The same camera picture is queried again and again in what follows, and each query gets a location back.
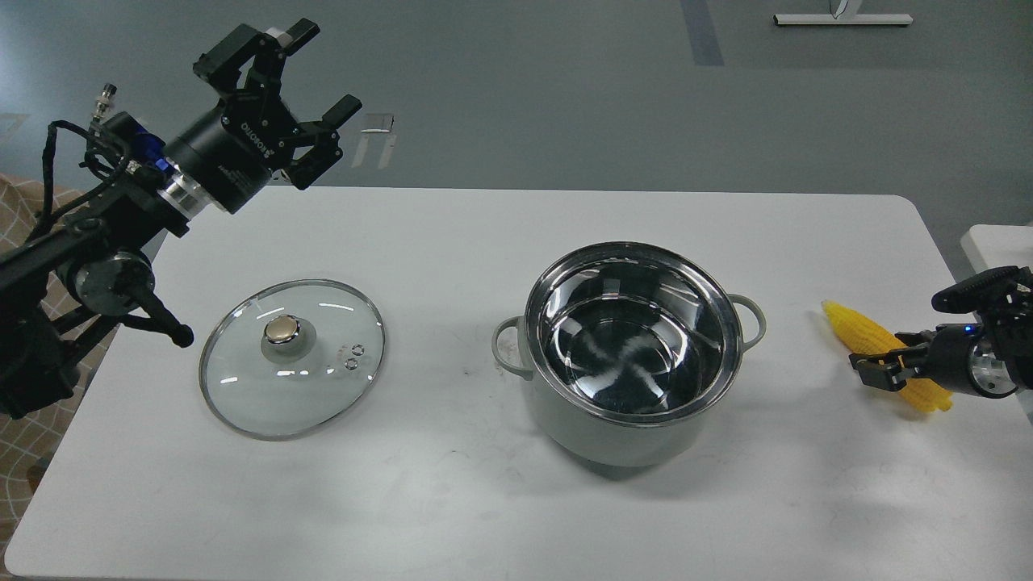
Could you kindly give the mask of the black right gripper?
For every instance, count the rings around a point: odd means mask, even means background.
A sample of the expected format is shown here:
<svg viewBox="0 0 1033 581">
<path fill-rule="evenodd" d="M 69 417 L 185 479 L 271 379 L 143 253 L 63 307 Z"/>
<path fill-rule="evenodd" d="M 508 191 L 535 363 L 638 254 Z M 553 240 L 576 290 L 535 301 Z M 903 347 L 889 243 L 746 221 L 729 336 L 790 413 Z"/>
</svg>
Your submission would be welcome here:
<svg viewBox="0 0 1033 581">
<path fill-rule="evenodd" d="M 1019 391 L 1018 379 L 997 359 L 977 324 L 944 324 L 917 345 L 850 354 L 849 363 L 864 385 L 885 392 L 900 392 L 919 375 L 949 392 L 985 399 L 1004 399 Z"/>
</svg>

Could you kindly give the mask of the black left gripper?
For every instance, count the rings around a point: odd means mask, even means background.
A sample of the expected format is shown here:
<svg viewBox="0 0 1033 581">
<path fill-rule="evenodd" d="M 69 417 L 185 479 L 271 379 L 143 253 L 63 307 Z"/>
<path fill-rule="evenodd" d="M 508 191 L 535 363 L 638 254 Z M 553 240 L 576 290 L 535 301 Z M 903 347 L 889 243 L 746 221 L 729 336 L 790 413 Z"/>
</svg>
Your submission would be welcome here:
<svg viewBox="0 0 1033 581">
<path fill-rule="evenodd" d="M 285 31 L 241 23 L 193 64 L 220 100 L 165 146 L 165 158 L 225 212 L 254 198 L 276 170 L 306 189 L 343 158 L 340 129 L 362 109 L 358 97 L 347 94 L 302 123 L 281 97 L 287 58 L 318 34 L 310 19 Z"/>
</svg>

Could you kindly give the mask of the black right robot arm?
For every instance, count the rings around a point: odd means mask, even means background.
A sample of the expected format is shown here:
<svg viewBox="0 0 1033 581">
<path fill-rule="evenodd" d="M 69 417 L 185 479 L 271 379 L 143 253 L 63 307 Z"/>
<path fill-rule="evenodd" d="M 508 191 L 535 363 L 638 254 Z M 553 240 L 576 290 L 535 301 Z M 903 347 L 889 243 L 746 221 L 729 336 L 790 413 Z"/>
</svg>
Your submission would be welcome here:
<svg viewBox="0 0 1033 581">
<path fill-rule="evenodd" d="M 932 307 L 972 314 L 975 322 L 898 333 L 903 347 L 850 354 L 864 385 L 900 392 L 909 379 L 929 379 L 948 392 L 985 399 L 1004 399 L 1031 387 L 1030 267 L 988 269 L 938 290 Z"/>
</svg>

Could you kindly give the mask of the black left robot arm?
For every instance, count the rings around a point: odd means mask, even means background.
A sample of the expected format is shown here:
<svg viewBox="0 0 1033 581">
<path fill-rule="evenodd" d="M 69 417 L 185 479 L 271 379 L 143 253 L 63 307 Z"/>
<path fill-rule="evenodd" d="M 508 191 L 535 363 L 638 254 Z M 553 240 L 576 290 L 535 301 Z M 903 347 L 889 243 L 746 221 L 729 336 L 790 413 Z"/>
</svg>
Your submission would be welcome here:
<svg viewBox="0 0 1033 581">
<path fill-rule="evenodd" d="M 42 207 L 25 243 L 2 255 L 2 414 L 21 419 L 73 396 L 84 360 L 118 326 L 191 346 L 192 328 L 157 297 L 144 247 L 185 236 L 213 206 L 236 213 L 275 173 L 308 188 L 344 155 L 339 130 L 362 109 L 350 94 L 311 121 L 281 96 L 289 56 L 320 33 L 237 26 L 193 64 L 218 102 L 170 143 L 126 111 L 106 84 L 89 127 L 48 125 Z"/>
</svg>

